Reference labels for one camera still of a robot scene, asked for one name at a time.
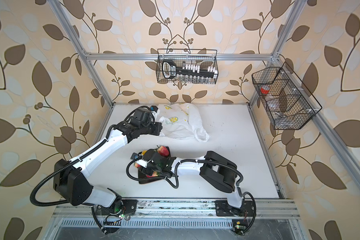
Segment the white plastic bag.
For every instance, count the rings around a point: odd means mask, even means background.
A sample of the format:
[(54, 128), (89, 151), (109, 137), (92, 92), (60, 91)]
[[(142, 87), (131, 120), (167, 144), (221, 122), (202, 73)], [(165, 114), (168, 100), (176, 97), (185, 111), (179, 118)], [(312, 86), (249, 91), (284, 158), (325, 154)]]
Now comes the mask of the white plastic bag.
[(162, 124), (161, 137), (178, 140), (195, 139), (201, 143), (209, 140), (210, 136), (203, 127), (199, 109), (189, 103), (159, 105), (156, 121)]

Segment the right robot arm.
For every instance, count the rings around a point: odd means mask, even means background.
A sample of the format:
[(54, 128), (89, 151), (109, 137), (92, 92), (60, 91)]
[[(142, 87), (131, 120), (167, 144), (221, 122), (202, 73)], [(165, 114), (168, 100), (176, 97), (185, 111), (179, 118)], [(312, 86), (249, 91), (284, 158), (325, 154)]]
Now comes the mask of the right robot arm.
[(200, 176), (216, 190), (225, 193), (226, 201), (216, 202), (216, 214), (242, 217), (242, 221), (233, 224), (233, 232), (244, 236), (252, 228), (257, 216), (257, 204), (250, 192), (242, 192), (240, 184), (244, 180), (235, 163), (227, 158), (208, 151), (204, 156), (182, 159), (161, 154), (158, 149), (133, 153), (126, 167), (131, 180), (142, 184), (164, 180), (178, 189), (180, 177)]

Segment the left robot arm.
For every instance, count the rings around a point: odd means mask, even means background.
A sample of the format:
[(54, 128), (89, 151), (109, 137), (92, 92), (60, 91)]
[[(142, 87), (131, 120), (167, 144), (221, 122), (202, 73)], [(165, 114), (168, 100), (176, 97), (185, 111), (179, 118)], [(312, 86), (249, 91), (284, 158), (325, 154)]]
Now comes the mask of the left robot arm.
[[(110, 155), (132, 140), (141, 135), (159, 136), (162, 130), (162, 124), (156, 122), (159, 112), (157, 106), (140, 106), (120, 123), (111, 125), (106, 136), (87, 151), (70, 161), (59, 160), (55, 164), (55, 171), (41, 180), (32, 190), (30, 202), (38, 207), (62, 204), (110, 207), (118, 195), (113, 190), (94, 187), (88, 178)], [(63, 200), (40, 202), (36, 199), (37, 192), (49, 180), (54, 181), (54, 190), (63, 197)]]

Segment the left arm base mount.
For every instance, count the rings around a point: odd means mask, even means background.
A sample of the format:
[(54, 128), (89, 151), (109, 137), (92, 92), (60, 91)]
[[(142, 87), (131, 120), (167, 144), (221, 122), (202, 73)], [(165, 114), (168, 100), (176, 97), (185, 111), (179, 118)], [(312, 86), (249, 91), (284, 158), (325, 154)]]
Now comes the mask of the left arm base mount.
[(119, 230), (122, 222), (129, 221), (137, 210), (137, 200), (117, 200), (110, 207), (92, 206), (92, 217), (103, 234), (109, 235)]

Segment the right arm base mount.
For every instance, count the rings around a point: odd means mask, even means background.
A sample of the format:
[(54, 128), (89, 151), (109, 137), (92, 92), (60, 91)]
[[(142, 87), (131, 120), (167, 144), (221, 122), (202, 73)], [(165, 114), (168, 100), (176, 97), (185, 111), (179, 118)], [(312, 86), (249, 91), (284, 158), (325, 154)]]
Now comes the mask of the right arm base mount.
[(254, 199), (243, 200), (240, 208), (232, 207), (228, 201), (215, 201), (215, 210), (218, 217), (240, 217), (233, 220), (232, 230), (235, 235), (244, 236), (253, 226), (257, 216), (257, 205)]

